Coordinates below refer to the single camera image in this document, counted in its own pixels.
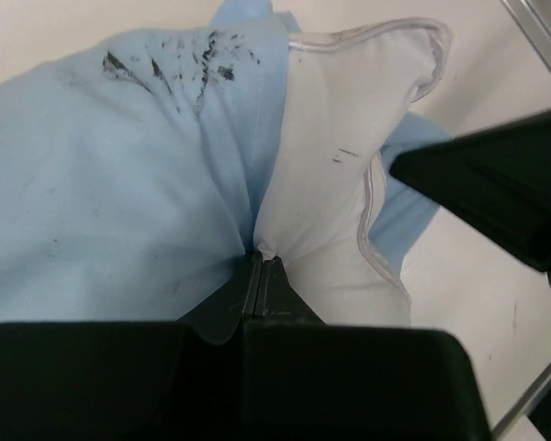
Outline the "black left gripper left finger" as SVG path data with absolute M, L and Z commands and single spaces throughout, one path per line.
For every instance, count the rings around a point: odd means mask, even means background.
M 249 254 L 231 278 L 183 319 L 176 371 L 178 440 L 236 440 L 240 434 L 242 323 L 253 315 L 262 257 Z

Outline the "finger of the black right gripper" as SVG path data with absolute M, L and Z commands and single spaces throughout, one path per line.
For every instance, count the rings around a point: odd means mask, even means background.
M 389 172 L 551 276 L 551 109 L 402 153 Z

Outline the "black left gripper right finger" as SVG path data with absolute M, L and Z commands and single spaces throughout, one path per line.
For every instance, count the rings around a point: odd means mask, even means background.
M 245 440 L 310 440 L 329 425 L 331 388 L 320 369 L 325 325 L 291 287 L 282 261 L 261 263 L 242 327 Z

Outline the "white pillow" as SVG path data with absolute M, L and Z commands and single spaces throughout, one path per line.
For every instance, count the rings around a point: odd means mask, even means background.
M 275 169 L 254 241 L 328 324 L 410 324 L 410 296 L 368 234 L 387 192 L 381 148 L 440 81 L 446 24 L 415 17 L 293 33 Z

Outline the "green and blue pillowcase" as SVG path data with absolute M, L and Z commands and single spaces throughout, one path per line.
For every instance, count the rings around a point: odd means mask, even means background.
M 268 1 L 105 40 L 0 84 L 0 322 L 175 320 L 245 254 L 281 142 L 288 42 Z M 368 238 L 399 276 L 416 236 Z

